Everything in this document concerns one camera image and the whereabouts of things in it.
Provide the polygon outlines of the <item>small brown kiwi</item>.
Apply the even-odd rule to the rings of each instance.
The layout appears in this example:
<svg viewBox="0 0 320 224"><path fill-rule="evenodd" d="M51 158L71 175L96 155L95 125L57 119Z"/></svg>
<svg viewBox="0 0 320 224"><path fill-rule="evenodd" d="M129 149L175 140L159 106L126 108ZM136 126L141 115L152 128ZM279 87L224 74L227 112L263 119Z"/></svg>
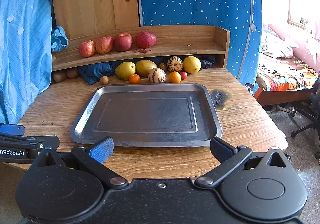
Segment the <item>small brown kiwi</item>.
<svg viewBox="0 0 320 224"><path fill-rule="evenodd" d="M108 76L102 76L99 80L101 85L107 85L109 83L109 78Z"/></svg>
<svg viewBox="0 0 320 224"><path fill-rule="evenodd" d="M158 65L158 67L159 67L160 69L162 69L163 71L167 71L167 65L166 65L165 63L160 63L160 64Z"/></svg>

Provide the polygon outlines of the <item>brownish yellow pear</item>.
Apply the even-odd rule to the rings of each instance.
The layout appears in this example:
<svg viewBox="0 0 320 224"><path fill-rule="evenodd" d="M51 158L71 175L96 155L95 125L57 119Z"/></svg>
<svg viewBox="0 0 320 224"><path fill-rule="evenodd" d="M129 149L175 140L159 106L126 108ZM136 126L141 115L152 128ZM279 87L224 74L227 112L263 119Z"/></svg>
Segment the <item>brownish yellow pear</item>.
<svg viewBox="0 0 320 224"><path fill-rule="evenodd" d="M140 60L136 63L136 73L142 77L148 77L149 72L157 68L157 65L150 60Z"/></svg>

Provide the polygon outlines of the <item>small brown kiwi front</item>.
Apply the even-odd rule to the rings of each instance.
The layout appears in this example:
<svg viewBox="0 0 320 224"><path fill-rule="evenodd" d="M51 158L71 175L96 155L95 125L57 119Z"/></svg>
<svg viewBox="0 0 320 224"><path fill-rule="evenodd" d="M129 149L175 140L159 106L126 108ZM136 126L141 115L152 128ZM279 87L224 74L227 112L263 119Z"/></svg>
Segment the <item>small brown kiwi front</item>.
<svg viewBox="0 0 320 224"><path fill-rule="evenodd" d="M108 76L102 76L99 80L101 85L107 85L109 83L109 78Z"/></svg>

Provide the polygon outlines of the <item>yellow green pear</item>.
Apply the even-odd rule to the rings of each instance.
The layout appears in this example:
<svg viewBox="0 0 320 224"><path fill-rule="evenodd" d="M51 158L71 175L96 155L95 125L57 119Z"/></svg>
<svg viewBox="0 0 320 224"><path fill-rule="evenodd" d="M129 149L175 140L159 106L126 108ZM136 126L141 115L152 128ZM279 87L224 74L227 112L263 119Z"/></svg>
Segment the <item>yellow green pear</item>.
<svg viewBox="0 0 320 224"><path fill-rule="evenodd" d="M133 62L122 62L115 69L115 74L122 80L129 80L129 77L136 72L136 65Z"/></svg>

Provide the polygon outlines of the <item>striped pepino melon back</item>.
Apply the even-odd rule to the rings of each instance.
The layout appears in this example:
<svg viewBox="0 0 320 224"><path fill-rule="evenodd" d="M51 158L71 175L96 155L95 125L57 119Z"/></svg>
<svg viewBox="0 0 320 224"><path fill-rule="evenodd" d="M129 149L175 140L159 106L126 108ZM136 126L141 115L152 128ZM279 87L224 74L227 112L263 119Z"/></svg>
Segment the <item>striped pepino melon back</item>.
<svg viewBox="0 0 320 224"><path fill-rule="evenodd" d="M172 56L167 61L167 69L169 72L180 73L183 70L183 61L178 56Z"/></svg>

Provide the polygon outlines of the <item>light blue plastic cover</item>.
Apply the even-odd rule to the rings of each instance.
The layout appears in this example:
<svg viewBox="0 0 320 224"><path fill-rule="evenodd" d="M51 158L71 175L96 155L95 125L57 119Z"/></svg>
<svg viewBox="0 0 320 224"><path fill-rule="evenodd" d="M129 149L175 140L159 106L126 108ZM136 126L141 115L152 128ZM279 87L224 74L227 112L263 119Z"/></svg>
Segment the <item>light blue plastic cover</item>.
<svg viewBox="0 0 320 224"><path fill-rule="evenodd" d="M52 53L68 47L52 0L1 0L1 123L17 124L52 78Z"/></svg>

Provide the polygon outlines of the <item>large yellow lemon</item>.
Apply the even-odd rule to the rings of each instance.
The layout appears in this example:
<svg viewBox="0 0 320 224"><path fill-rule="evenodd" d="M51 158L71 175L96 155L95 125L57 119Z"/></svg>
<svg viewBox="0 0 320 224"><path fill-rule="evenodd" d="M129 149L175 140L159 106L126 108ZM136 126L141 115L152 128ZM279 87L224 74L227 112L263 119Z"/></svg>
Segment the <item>large yellow lemon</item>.
<svg viewBox="0 0 320 224"><path fill-rule="evenodd" d="M188 56L183 61L183 68L189 74L198 73L201 69L201 62L195 56Z"/></svg>

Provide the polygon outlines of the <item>bed with colourful blanket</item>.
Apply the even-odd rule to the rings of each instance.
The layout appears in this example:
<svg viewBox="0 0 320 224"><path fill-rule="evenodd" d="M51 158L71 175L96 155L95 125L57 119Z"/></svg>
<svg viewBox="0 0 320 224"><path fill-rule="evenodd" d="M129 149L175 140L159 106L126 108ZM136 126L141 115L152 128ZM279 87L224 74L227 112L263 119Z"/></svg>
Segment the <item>bed with colourful blanket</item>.
<svg viewBox="0 0 320 224"><path fill-rule="evenodd" d="M254 98L262 106L308 99L319 75L319 40L301 30L267 26L289 43L293 57L274 59L260 52Z"/></svg>

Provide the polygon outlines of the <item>red cherry tomato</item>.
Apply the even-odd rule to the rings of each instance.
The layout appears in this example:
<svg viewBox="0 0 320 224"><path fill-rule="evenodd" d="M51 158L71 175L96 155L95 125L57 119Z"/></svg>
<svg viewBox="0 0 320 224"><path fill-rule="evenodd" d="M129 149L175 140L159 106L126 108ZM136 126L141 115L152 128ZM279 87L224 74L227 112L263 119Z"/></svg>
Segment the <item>red cherry tomato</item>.
<svg viewBox="0 0 320 224"><path fill-rule="evenodd" d="M181 71L181 72L180 72L180 76L181 76L181 79L182 79L182 80L185 80L185 79L187 78L187 76L188 76L188 75L187 75L187 73L186 73L186 72Z"/></svg>

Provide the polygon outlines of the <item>striped pepino melon front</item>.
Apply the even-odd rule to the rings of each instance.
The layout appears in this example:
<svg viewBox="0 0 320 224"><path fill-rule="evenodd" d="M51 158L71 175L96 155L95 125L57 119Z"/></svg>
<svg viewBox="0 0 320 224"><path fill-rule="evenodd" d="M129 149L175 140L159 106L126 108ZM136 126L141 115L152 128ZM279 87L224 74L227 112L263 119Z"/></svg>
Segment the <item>striped pepino melon front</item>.
<svg viewBox="0 0 320 224"><path fill-rule="evenodd" d="M149 72L149 82L152 84L166 83L167 75L166 72L160 68L153 68Z"/></svg>

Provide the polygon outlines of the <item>black office chair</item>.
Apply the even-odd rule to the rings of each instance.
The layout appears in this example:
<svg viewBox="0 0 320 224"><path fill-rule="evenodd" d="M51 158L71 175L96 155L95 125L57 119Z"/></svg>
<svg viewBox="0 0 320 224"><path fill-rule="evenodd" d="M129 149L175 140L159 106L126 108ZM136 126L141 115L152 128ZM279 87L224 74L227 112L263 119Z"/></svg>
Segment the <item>black office chair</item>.
<svg viewBox="0 0 320 224"><path fill-rule="evenodd" d="M294 108L292 112L290 112L291 116L295 116L296 113L300 113L304 117L308 118L311 123L302 128L299 128L293 132L291 132L291 137L295 138L295 136L307 129L314 129L317 131L319 136L319 77L316 82L312 85L312 93L309 96L309 111L310 113L300 109Z"/></svg>

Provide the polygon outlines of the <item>small brown kiwi back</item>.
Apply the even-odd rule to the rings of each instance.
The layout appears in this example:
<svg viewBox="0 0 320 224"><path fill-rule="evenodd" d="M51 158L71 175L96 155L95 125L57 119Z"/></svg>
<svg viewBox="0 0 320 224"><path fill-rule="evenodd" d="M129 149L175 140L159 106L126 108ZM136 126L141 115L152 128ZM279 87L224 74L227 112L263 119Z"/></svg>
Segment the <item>small brown kiwi back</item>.
<svg viewBox="0 0 320 224"><path fill-rule="evenodd" d="M159 67L160 69L162 69L163 71L167 71L167 65L166 65L165 63L160 63L160 64L158 65L158 67Z"/></svg>

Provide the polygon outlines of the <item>light red apple leftmost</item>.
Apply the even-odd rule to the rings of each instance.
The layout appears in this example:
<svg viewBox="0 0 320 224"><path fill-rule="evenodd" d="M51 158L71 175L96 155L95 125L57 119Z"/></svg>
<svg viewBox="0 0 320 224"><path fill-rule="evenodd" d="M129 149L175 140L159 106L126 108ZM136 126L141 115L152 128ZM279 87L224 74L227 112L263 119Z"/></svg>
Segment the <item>light red apple leftmost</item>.
<svg viewBox="0 0 320 224"><path fill-rule="evenodd" d="M79 46L78 51L84 58L93 56L95 54L95 43L92 40L85 41Z"/></svg>

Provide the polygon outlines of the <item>striped pepino melon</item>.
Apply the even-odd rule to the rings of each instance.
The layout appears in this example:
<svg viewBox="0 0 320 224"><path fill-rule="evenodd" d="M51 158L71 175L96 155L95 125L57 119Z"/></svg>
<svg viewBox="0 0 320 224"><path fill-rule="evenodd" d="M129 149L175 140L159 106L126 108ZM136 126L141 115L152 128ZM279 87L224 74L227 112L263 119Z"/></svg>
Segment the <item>striped pepino melon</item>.
<svg viewBox="0 0 320 224"><path fill-rule="evenodd" d="M152 84L166 83L167 75L166 72L160 68L153 68L149 72L149 82Z"/></svg>
<svg viewBox="0 0 320 224"><path fill-rule="evenodd" d="M167 61L167 69L169 72L180 73L183 70L183 61L178 56L172 56Z"/></svg>

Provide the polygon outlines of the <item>small orange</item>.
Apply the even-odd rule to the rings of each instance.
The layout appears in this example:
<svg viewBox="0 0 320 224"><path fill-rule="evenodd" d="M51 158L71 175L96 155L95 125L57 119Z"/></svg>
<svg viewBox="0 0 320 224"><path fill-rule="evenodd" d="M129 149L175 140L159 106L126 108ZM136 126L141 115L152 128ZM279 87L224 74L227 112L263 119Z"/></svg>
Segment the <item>small orange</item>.
<svg viewBox="0 0 320 224"><path fill-rule="evenodd" d="M171 73L169 74L169 81L170 81L171 83L173 83L173 84L178 84L178 83L180 83L180 82L181 82L181 75L180 75L180 73L179 73L179 72L175 72L175 71L171 72Z"/></svg>
<svg viewBox="0 0 320 224"><path fill-rule="evenodd" d="M138 74L133 74L128 78L130 84L139 84L140 76Z"/></svg>

